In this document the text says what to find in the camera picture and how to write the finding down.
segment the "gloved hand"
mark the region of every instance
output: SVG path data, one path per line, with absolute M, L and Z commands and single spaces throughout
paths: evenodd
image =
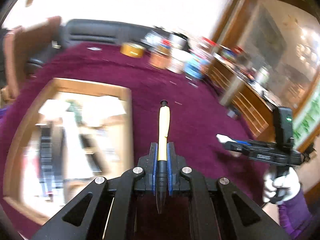
M 269 202 L 270 198 L 276 195 L 278 188 L 285 190 L 285 195 L 282 201 L 287 201 L 294 198 L 300 191 L 299 178 L 295 170 L 290 167 L 289 173 L 286 176 L 282 176 L 272 180 L 276 176 L 276 166 L 270 166 L 270 168 L 264 174 L 264 188 L 263 188 L 263 201 Z

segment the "window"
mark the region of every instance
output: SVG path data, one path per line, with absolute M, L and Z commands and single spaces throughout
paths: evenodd
M 258 0 L 238 42 L 253 67 L 269 71 L 267 88 L 282 106 L 297 108 L 320 59 L 320 25 L 315 17 L 278 0 Z

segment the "pen tip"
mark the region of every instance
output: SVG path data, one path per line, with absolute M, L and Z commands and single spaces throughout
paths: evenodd
M 158 191 L 156 194 L 156 203 L 157 203 L 157 209 L 159 214 L 162 213 L 165 197 L 166 197 L 166 192 Z

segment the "black pen grip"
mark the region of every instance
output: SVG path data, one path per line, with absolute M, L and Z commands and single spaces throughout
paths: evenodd
M 168 190 L 167 161 L 157 161 L 156 171 L 156 202 L 158 213 L 161 214 Z

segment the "white wall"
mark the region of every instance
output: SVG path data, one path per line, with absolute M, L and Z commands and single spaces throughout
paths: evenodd
M 128 22 L 145 26 L 180 28 L 193 35 L 210 37 L 230 0 L 34 0 L 25 8 L 19 0 L 3 27 L 23 25 L 29 18 L 60 15 L 73 18 Z

